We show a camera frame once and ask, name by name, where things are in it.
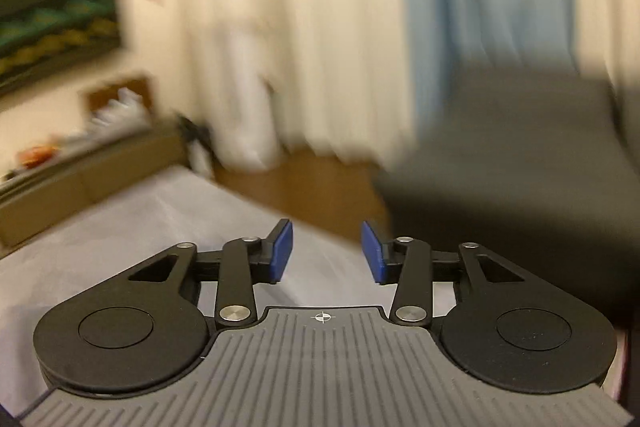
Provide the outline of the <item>grey garment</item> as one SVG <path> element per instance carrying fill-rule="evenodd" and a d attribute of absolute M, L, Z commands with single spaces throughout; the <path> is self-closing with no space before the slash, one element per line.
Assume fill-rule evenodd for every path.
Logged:
<path fill-rule="evenodd" d="M 292 212 L 213 188 L 195 195 L 132 191 L 88 210 L 1 261 L 1 403 L 27 409 L 46 385 L 32 347 L 43 313 L 180 242 L 216 251 L 240 236 L 265 236 Z M 356 244 L 362 219 L 349 211 L 339 236 L 294 222 L 294 251 L 283 280 L 259 285 L 266 306 L 388 307 L 388 287 L 375 285 Z"/>

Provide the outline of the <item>white tower air conditioner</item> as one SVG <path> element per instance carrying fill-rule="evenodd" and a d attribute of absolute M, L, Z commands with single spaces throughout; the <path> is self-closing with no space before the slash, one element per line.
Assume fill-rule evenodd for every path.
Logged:
<path fill-rule="evenodd" d="M 215 31 L 209 122 L 222 165 L 246 172 L 276 165 L 281 147 L 271 107 L 264 38 L 257 28 L 228 23 Z"/>

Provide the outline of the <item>dark grey sofa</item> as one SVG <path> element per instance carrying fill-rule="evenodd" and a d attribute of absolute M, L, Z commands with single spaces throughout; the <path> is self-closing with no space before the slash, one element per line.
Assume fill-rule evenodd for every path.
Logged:
<path fill-rule="evenodd" d="M 627 326 L 639 313 L 639 89 L 465 65 L 442 119 L 374 182 L 394 233 L 476 242 Z"/>

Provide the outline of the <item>brown lattice board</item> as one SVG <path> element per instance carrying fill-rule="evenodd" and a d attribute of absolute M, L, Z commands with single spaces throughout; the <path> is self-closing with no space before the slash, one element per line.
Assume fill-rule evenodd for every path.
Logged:
<path fill-rule="evenodd" d="M 129 90 L 140 96 L 141 103 L 152 116 L 155 115 L 152 80 L 145 75 L 122 77 L 102 82 L 99 86 L 81 92 L 82 106 L 87 115 L 93 115 L 107 106 L 109 101 L 119 99 L 120 90 Z"/>

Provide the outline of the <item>long grey brown sideboard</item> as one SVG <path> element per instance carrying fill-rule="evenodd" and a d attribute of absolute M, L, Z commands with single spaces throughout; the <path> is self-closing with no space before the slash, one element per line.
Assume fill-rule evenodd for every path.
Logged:
<path fill-rule="evenodd" d="M 164 121 L 2 183 L 2 253 L 172 166 L 188 167 L 188 152 L 178 124 Z"/>

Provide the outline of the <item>red fruit bowl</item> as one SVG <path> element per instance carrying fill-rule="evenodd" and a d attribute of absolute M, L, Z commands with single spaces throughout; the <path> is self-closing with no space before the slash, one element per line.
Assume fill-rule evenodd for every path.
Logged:
<path fill-rule="evenodd" d="M 21 150 L 17 162 L 24 169 L 34 169 L 58 155 L 58 148 L 50 144 L 36 145 Z"/>

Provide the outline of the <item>cream curtain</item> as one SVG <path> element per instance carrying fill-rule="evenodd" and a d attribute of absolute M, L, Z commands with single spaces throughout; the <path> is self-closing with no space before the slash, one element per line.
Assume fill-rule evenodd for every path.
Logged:
<path fill-rule="evenodd" d="M 404 0 L 180 0 L 186 55 L 210 127 L 215 31 L 264 38 L 281 153 L 308 146 L 344 161 L 390 165 L 412 144 Z"/>

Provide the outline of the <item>dark patterned wall tapestry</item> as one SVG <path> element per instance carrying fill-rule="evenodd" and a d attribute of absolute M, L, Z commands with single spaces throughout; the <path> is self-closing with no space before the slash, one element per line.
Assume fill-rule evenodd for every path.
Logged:
<path fill-rule="evenodd" d="M 116 0 L 1 0 L 1 94 L 121 44 Z"/>

